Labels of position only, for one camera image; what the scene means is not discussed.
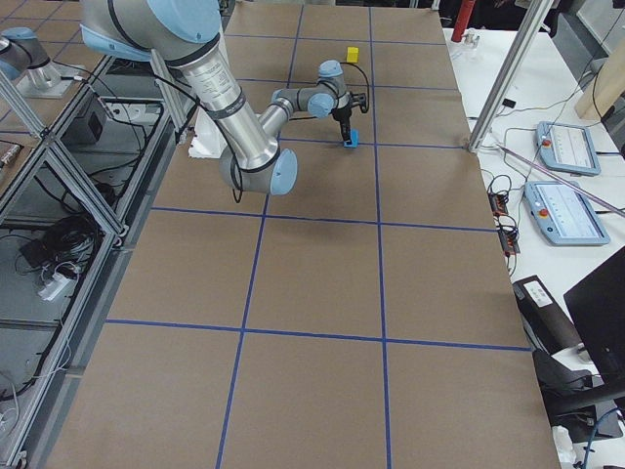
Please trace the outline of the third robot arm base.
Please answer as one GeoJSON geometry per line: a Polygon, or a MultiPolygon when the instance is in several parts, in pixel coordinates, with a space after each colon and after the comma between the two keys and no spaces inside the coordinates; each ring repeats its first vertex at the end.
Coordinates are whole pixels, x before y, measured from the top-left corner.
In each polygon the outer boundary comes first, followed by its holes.
{"type": "Polygon", "coordinates": [[[1,70],[26,98],[60,99],[73,81],[73,73],[54,64],[34,31],[25,26],[1,32],[1,70]]]}

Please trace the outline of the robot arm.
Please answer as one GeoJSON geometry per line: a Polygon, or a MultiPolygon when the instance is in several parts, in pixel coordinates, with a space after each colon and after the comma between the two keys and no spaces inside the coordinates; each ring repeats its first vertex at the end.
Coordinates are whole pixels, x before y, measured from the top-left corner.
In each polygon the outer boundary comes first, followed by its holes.
{"type": "Polygon", "coordinates": [[[102,54],[147,62],[158,53],[179,70],[227,142],[220,158],[226,183],[239,192],[284,195],[294,187],[298,161],[282,148],[277,134],[299,111],[314,118],[332,116],[345,145],[355,143],[350,119],[354,107],[368,110],[368,98],[349,91],[342,66],[322,63],[310,88],[281,89],[257,115],[219,50],[222,25],[216,1],[85,1],[84,43],[102,54]]]}

